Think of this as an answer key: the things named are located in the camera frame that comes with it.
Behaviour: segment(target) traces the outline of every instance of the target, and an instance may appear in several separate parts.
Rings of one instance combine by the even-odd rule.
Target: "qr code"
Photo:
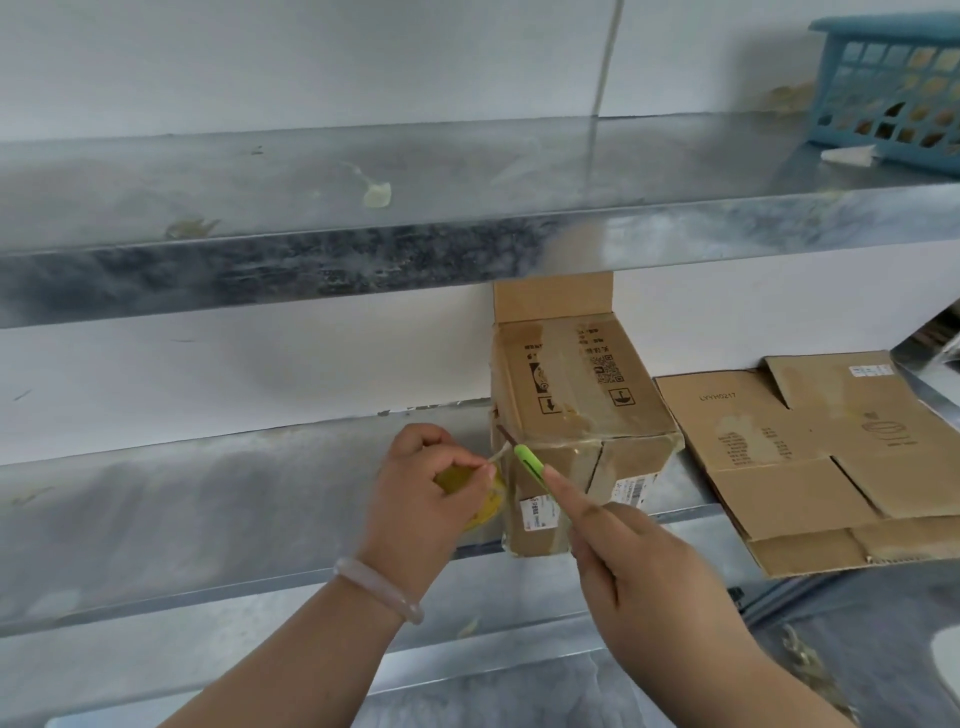
[[[602,356],[592,356],[593,373],[597,376],[597,381],[601,384],[619,384],[623,381],[623,375],[620,369],[613,361],[613,354],[605,353]]]

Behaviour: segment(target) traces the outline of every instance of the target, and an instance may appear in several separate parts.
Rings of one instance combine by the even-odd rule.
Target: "white wall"
[[[625,0],[601,116],[768,108],[765,94],[816,78],[812,20],[960,10],[960,0]]]
[[[960,294],[960,242],[618,273],[651,374],[885,349]],[[0,330],[0,464],[485,397],[488,285]]]
[[[624,0],[601,114],[754,108],[817,17],[960,0]],[[590,114],[614,0],[0,0],[0,141]]]
[[[613,0],[0,0],[0,140],[590,114]]]

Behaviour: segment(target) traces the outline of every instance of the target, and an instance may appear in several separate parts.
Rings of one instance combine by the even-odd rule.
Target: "bracelet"
[[[407,595],[391,584],[383,574],[363,562],[356,559],[338,559],[333,565],[333,574],[343,576],[367,590],[411,624],[420,624],[423,621],[423,610],[417,602],[408,599]]]

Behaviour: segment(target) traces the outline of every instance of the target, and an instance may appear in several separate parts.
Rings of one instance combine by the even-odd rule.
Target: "flattened cardboard box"
[[[491,357],[498,421],[597,503],[636,502],[683,448],[677,424],[612,313],[612,274],[494,284]],[[496,449],[503,439],[494,430]],[[569,549],[568,523],[513,457],[505,547]]]
[[[888,352],[765,364],[657,384],[768,575],[960,556],[960,432]]]

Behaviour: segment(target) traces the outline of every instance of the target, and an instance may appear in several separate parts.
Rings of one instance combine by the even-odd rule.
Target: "box cutter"
[[[497,425],[496,428],[500,430],[500,434],[507,439],[507,442],[513,446],[516,459],[530,472],[530,475],[540,484],[541,488],[546,490],[546,486],[543,484],[543,463],[540,462],[540,459],[527,446],[518,444],[503,425]]]

